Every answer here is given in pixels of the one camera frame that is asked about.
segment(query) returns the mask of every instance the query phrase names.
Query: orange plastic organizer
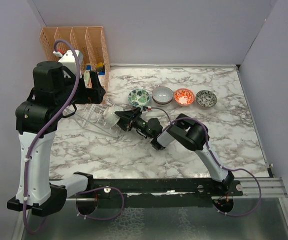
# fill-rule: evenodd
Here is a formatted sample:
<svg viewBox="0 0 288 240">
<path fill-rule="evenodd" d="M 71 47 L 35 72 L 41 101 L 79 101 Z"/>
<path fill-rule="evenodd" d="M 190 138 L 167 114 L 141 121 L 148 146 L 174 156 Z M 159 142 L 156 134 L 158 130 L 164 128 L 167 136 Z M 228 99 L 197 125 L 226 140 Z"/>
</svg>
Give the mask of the orange plastic organizer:
<svg viewBox="0 0 288 240">
<path fill-rule="evenodd" d="M 108 80 L 110 62 L 106 46 L 105 34 L 102 26 L 65 26 L 65 27 L 43 27 L 40 33 L 40 43 L 48 61 L 58 61 L 59 57 L 53 54 L 54 42 L 57 39 L 68 41 L 76 50 L 83 53 L 81 71 L 86 65 L 92 70 L 96 69 L 97 63 L 105 64 L 105 78 L 101 82 L 103 88 L 108 92 Z M 58 48 L 66 52 L 68 47 L 59 43 Z"/>
</svg>

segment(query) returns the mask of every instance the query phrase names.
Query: bowl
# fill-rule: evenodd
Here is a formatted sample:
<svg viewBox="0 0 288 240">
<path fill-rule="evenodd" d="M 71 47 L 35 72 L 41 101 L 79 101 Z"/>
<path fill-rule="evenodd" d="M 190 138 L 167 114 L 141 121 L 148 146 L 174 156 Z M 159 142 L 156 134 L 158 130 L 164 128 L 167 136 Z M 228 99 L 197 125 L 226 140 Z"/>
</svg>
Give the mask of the bowl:
<svg viewBox="0 0 288 240">
<path fill-rule="evenodd" d="M 105 109 L 103 117 L 107 127 L 111 128 L 119 121 L 119 117 L 115 114 L 117 111 L 123 111 L 123 108 L 121 106 L 114 105 Z"/>
<path fill-rule="evenodd" d="M 174 92 L 174 99 L 180 106 L 187 107 L 194 102 L 195 96 L 191 90 L 180 88 Z"/>
<path fill-rule="evenodd" d="M 199 107 L 208 109 L 216 105 L 217 97 L 209 90 L 202 90 L 196 94 L 196 102 Z"/>
<path fill-rule="evenodd" d="M 144 89 L 135 89 L 128 94 L 128 102 L 134 107 L 146 106 L 150 101 L 148 91 Z"/>
<path fill-rule="evenodd" d="M 152 92 L 154 102 L 160 105 L 165 105 L 173 100 L 173 91 L 165 86 L 158 86 Z"/>
</svg>

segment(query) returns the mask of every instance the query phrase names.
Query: yellow object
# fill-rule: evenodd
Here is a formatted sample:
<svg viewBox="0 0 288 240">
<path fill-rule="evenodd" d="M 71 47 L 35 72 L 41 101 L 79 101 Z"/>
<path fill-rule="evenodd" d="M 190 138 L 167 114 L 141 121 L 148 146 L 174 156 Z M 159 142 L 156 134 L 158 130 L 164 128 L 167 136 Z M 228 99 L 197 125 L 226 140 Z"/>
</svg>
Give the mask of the yellow object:
<svg viewBox="0 0 288 240">
<path fill-rule="evenodd" d="M 96 71 L 101 72 L 104 68 L 104 64 L 102 62 L 98 63 L 96 66 Z"/>
</svg>

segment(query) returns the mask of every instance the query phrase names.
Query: cable clip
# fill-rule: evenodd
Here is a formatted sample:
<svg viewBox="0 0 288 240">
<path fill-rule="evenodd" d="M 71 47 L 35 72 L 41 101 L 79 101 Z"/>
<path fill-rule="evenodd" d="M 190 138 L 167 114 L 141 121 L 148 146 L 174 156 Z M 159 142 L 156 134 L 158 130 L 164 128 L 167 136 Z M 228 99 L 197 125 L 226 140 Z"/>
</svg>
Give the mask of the cable clip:
<svg viewBox="0 0 288 240">
<path fill-rule="evenodd" d="M 56 57 L 62 57 L 63 54 L 60 52 L 60 51 L 53 51 L 53 54 L 56 56 Z"/>
</svg>

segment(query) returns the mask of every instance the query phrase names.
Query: white wall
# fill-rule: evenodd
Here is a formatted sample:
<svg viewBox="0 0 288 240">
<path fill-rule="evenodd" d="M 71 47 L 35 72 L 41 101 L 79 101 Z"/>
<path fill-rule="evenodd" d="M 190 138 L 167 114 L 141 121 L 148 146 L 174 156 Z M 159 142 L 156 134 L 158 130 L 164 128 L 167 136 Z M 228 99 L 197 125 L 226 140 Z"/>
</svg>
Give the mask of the white wall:
<svg viewBox="0 0 288 240">
<path fill-rule="evenodd" d="M 48 26 L 104 26 L 111 63 L 241 64 L 276 0 L 33 0 Z"/>
<path fill-rule="evenodd" d="M 288 0 L 279 0 L 240 68 L 268 161 L 288 193 Z"/>
<path fill-rule="evenodd" d="M 40 29 L 25 0 L 0 0 L 0 240 L 11 238 L 18 216 L 7 209 L 20 176 L 15 110 L 33 86 L 34 66 L 45 60 Z"/>
</svg>

